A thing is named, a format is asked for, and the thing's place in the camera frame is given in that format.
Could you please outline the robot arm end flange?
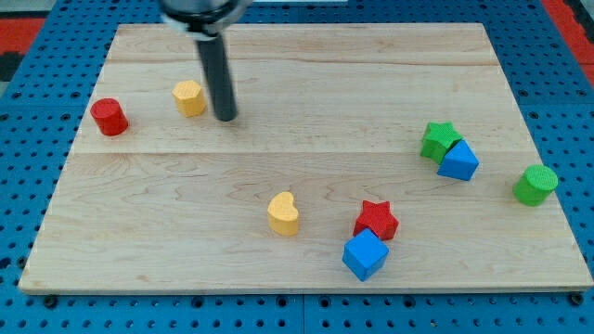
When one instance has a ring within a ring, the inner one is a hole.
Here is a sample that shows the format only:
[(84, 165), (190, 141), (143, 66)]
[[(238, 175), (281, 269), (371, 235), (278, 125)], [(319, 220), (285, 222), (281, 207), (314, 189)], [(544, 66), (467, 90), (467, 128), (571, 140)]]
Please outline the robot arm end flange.
[(159, 0), (161, 18), (173, 29), (210, 41), (238, 22), (252, 0)]

